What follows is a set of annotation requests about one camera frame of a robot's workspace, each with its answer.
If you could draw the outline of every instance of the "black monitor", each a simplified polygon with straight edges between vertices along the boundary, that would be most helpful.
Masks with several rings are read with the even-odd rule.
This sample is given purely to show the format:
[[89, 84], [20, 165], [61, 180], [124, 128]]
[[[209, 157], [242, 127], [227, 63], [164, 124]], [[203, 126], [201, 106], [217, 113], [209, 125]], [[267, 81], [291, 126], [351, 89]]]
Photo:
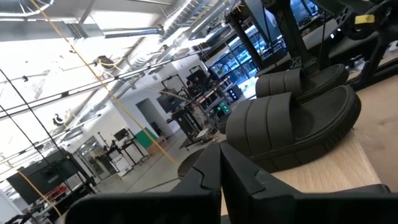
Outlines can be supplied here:
[[[168, 90], [167, 92], [173, 95], [178, 95], [175, 89]], [[159, 102], [159, 104], [166, 113], [174, 110], [176, 107], [180, 106], [180, 104], [183, 102], [182, 99], [166, 93], [163, 93], [162, 96], [158, 97], [156, 100]]]
[[122, 130], [120, 130], [116, 134], [114, 134], [113, 136], [114, 136], [114, 138], [116, 138], [116, 140], [120, 141], [128, 135], [129, 135], [129, 132], [126, 130], [126, 128], [123, 128]]
[[[48, 162], [42, 159], [41, 161], [21, 169], [20, 172], [23, 173], [42, 194], [46, 194], [78, 172], [75, 166], [76, 163], [72, 161], [72, 155], [69, 155], [69, 160], [65, 157], [66, 154], [66, 151], [62, 153], [56, 150], [46, 157]], [[26, 203], [32, 204], [40, 198], [36, 190], [33, 189], [19, 173], [8, 177], [7, 181]]]

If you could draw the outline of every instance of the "pipe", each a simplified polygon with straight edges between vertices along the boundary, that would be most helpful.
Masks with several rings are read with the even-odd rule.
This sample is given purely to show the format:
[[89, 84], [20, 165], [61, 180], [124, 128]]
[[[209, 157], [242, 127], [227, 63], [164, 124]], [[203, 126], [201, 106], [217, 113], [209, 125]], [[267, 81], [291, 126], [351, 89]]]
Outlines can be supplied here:
[[198, 35], [209, 23], [215, 20], [217, 17], [224, 15], [225, 10], [231, 5], [230, 0], [222, 0], [215, 4], [205, 15], [199, 20], [194, 22], [188, 30], [186, 30], [174, 43], [157, 58], [156, 62], [163, 62], [171, 59], [177, 51], [177, 47], [180, 47], [186, 41], [189, 41], [192, 37]]
[[[54, 3], [54, 0], [40, 0], [36, 4], [43, 11]], [[30, 0], [7, 0], [1, 1], [0, 16], [28, 17], [39, 14], [38, 10]]]
[[135, 29], [111, 29], [102, 30], [105, 38], [117, 38], [117, 37], [132, 37], [132, 36], [147, 36], [147, 35], [163, 35], [164, 30], [161, 25], [154, 27], [135, 28]]
[[148, 3], [148, 4], [157, 4], [157, 5], [162, 5], [162, 6], [173, 6], [174, 5], [173, 3], [154, 1], [154, 0], [129, 0], [129, 1], [142, 2], [142, 3]]
[[[154, 64], [154, 65], [148, 65], [146, 67], [142, 67], [142, 68], [133, 70], [131, 72], [127, 72], [127, 73], [123, 73], [123, 74], [120, 74], [120, 75], [116, 75], [116, 76], [111, 77], [111, 78], [105, 78], [103, 80], [103, 83], [105, 85], [107, 85], [107, 84], [115, 82], [115, 81], [117, 82], [119, 79], [128, 79], [128, 78], [133, 78], [133, 77], [137, 77], [138, 78], [138, 77], [141, 76], [140, 74], [138, 74], [140, 72], [143, 72], [143, 71], [146, 71], [146, 70], [149, 70], [149, 69], [152, 69], [152, 68], [157, 68], [157, 67], [163, 66], [163, 65], [165, 65], [167, 63], [178, 61], [180, 59], [183, 59], [183, 58], [195, 55], [195, 54], [199, 54], [199, 53], [201, 53], [203, 51], [206, 51], [206, 50], [208, 50], [208, 49], [197, 50], [195, 52], [191, 52], [191, 53], [189, 53], [187, 55], [184, 55], [184, 56], [181, 56], [179, 58], [172, 59], [172, 60], [168, 60], [166, 62], [157, 63], [157, 64]], [[68, 98], [68, 97], [71, 97], [71, 96], [75, 96], [75, 95], [79, 95], [79, 94], [82, 94], [82, 93], [86, 93], [88, 91], [97, 90], [97, 89], [99, 89], [101, 87], [102, 87], [101, 82], [94, 82], [94, 83], [90, 83], [90, 84], [87, 84], [87, 85], [80, 86], [78, 88], [74, 88], [74, 89], [71, 89], [71, 90], [68, 90], [68, 91], [64, 91], [62, 93], [57, 93], [57, 94], [54, 94], [52, 96], [47, 96], [47, 97], [39, 99], [39, 100], [31, 101], [31, 102], [28, 103], [28, 105], [32, 109], [36, 109], [36, 108], [40, 108], [40, 107], [43, 107], [43, 106], [51, 104], [51, 103], [55, 103], [57, 101], [63, 100], [65, 98]], [[25, 104], [19, 105], [19, 106], [14, 106], [12, 108], [6, 109], [6, 111], [11, 116], [15, 116], [15, 115], [24, 113], [24, 112], [26, 112], [28, 110], [29, 109], [27, 108], [27, 106]], [[5, 114], [5, 112], [3, 110], [1, 110], [0, 111], [0, 120], [6, 119], [6, 118], [8, 118], [8, 116]]]
[[204, 16], [196, 21], [189, 30], [185, 31], [185, 35], [190, 34], [190, 38], [198, 35], [209, 23], [219, 16], [224, 16], [225, 10], [231, 5], [230, 0], [223, 0], [215, 4]]
[[[129, 54], [126, 59], [120, 64], [119, 68], [121, 68], [122, 70], [116, 70], [114, 72], [114, 75], [119, 75], [126, 70], [127, 72], [131, 72], [143, 67], [151, 58], [151, 56], [148, 54], [158, 50], [163, 41], [167, 40], [172, 34], [174, 34], [182, 26], [182, 24], [186, 23], [206, 3], [207, 0], [187, 0], [181, 6], [173, 7], [172, 10], [175, 11], [175, 13], [166, 20], [164, 24], [164, 35], [160, 37], [157, 42], [152, 42], [152, 39], [144, 39], [142, 43], [137, 46], [136, 49], [134, 49], [134, 51]], [[117, 81], [110, 88], [110, 91], [112, 93], [116, 93], [126, 81], [128, 80], [123, 79]], [[91, 109], [85, 115], [83, 115], [80, 121], [84, 121], [85, 118], [90, 116], [90, 114], [98, 111], [103, 105], [108, 102], [110, 98], [111, 96], [108, 94], [103, 97], [102, 100], [99, 100], [99, 102], [95, 103], [94, 106], [92, 106]]]

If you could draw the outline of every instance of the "concrete floor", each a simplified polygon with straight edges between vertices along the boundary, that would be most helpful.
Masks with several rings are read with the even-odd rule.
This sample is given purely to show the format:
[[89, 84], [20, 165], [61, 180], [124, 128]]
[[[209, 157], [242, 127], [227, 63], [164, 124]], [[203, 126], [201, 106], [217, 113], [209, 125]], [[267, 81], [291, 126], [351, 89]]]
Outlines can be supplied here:
[[[186, 135], [179, 130], [168, 139], [165, 150], [178, 163], [184, 161], [191, 153], [207, 146], [196, 144], [186, 149], [179, 149], [186, 140]], [[97, 185], [103, 194], [130, 192], [167, 192], [180, 181], [177, 179], [178, 167], [161, 152], [148, 158], [141, 166], [136, 166], [125, 176], [114, 175]]]

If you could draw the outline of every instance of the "green panel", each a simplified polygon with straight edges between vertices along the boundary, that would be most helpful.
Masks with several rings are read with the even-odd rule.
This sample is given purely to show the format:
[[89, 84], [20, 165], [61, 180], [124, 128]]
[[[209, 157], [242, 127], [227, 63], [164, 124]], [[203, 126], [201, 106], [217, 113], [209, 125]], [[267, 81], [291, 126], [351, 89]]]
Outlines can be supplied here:
[[[145, 128], [145, 130], [150, 134], [150, 136], [152, 136], [152, 138], [154, 138], [155, 140], [157, 139], [157, 137], [154, 136], [154, 134], [151, 131], [149, 131], [147, 128]], [[152, 145], [152, 141], [147, 136], [147, 134], [145, 134], [144, 130], [138, 132], [136, 134], [136, 137], [139, 144], [141, 144], [141, 146], [143, 146], [145, 149], [147, 149], [149, 146]]]

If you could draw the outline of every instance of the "yellow label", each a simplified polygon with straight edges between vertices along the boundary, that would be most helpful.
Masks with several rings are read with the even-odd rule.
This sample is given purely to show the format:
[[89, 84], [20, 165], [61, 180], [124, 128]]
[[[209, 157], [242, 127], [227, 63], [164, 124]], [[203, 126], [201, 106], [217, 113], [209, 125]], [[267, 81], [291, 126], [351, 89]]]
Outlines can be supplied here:
[[355, 24], [374, 23], [374, 15], [362, 15], [355, 17]]

